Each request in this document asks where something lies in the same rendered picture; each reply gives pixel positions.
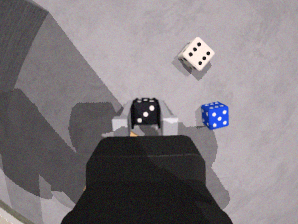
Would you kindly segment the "blue die with white pips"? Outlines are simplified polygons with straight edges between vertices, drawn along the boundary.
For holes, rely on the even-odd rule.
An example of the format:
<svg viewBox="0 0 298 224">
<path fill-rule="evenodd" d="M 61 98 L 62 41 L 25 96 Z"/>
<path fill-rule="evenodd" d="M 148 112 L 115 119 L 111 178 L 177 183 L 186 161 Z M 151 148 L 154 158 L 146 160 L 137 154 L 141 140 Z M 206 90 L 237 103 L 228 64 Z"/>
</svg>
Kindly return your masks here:
<svg viewBox="0 0 298 224">
<path fill-rule="evenodd" d="M 210 129 L 217 129 L 229 125 L 228 106 L 213 102 L 201 106 L 202 122 Z"/>
</svg>

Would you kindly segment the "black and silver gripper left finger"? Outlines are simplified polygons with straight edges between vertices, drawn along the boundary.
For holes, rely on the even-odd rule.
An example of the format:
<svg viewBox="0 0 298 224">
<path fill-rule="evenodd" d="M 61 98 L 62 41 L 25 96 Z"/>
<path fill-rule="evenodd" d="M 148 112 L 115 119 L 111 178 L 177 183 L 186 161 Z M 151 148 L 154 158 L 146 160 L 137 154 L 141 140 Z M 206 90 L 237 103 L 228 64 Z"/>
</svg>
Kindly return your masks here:
<svg viewBox="0 0 298 224">
<path fill-rule="evenodd" d="M 120 116 L 112 119 L 114 136 L 130 136 L 134 129 L 134 100 L 128 100 Z"/>
</svg>

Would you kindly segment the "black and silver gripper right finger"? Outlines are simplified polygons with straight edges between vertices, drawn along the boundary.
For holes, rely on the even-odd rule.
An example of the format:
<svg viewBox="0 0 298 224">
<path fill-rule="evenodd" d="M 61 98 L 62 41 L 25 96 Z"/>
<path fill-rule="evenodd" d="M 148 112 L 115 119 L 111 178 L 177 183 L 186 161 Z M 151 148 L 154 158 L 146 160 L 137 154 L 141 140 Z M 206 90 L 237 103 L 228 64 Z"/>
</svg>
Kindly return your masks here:
<svg viewBox="0 0 298 224">
<path fill-rule="evenodd" d="M 176 115 L 170 115 L 162 99 L 158 99 L 157 103 L 157 125 L 158 129 L 161 130 L 162 122 L 162 136 L 177 135 L 178 117 Z"/>
</svg>

